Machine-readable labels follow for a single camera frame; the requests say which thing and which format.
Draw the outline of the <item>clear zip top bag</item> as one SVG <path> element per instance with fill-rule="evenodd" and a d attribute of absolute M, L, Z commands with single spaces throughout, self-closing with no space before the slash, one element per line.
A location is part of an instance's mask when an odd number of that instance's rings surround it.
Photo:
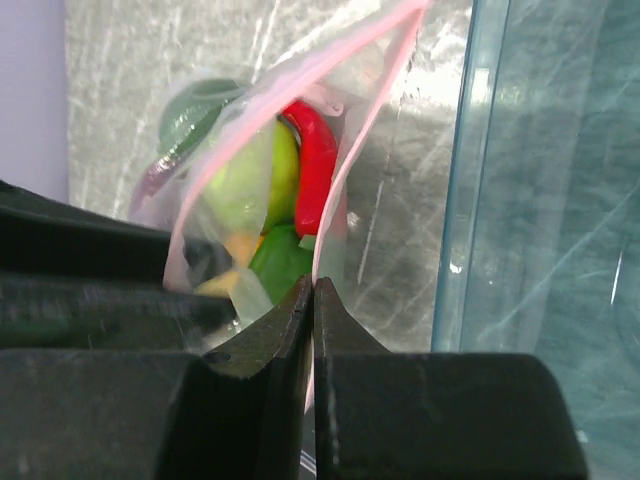
<path fill-rule="evenodd" d="M 384 346 L 425 351 L 453 123 L 473 5 L 364 1 L 267 71 L 220 66 L 177 84 L 130 218 L 179 240 L 161 276 L 229 297 L 214 347 L 303 274 L 329 277 Z"/>

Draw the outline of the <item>red chili toy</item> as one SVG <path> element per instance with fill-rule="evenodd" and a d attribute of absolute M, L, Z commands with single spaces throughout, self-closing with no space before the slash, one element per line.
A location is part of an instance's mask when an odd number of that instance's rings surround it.
<path fill-rule="evenodd" d="M 299 191 L 294 224 L 299 237 L 315 236 L 332 184 L 338 146 L 324 117 L 302 100 L 283 111 L 300 137 Z"/>

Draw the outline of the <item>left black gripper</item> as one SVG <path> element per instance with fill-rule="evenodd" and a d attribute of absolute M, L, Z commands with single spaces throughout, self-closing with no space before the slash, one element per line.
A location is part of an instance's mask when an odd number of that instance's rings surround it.
<path fill-rule="evenodd" d="M 1 346 L 198 350 L 231 301 L 162 286 L 166 232 L 1 185 Z"/>

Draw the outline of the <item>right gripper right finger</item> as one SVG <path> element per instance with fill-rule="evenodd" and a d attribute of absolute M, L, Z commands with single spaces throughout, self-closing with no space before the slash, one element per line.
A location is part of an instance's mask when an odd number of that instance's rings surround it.
<path fill-rule="evenodd" d="M 559 385 L 528 354 L 393 353 L 314 289 L 322 479 L 584 479 Z"/>

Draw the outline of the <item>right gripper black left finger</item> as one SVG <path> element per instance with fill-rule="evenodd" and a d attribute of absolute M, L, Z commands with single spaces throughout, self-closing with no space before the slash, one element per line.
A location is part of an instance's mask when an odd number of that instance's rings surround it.
<path fill-rule="evenodd" d="M 5 479 L 294 479 L 312 286 L 204 354 L 180 352 L 210 298 L 1 278 Z"/>

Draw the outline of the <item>purple eggplant toy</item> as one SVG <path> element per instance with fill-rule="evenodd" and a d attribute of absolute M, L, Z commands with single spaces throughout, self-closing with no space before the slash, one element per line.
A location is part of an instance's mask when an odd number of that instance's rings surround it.
<path fill-rule="evenodd" d="M 174 171 L 185 162 L 187 157 L 187 154 L 181 156 L 164 155 L 148 166 L 133 189 L 129 206 L 130 219 L 133 219 L 145 201 L 155 195 L 169 180 Z"/>

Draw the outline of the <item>green apple toy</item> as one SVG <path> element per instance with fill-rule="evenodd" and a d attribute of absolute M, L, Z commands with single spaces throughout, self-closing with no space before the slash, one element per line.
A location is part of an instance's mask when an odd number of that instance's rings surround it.
<path fill-rule="evenodd" d="M 194 207 L 195 222 L 208 239 L 251 239 L 293 218 L 300 179 L 293 132 L 272 120 L 234 155 L 211 150 L 199 172 L 207 179 Z"/>

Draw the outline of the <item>green bell pepper toy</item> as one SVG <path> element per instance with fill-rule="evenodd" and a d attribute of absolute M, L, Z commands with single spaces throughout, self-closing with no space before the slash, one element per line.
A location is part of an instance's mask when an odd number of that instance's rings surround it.
<path fill-rule="evenodd" d="M 299 243 L 292 224 L 277 225 L 264 236 L 249 264 L 273 304 L 279 303 L 301 276 L 311 273 L 313 252 Z"/>

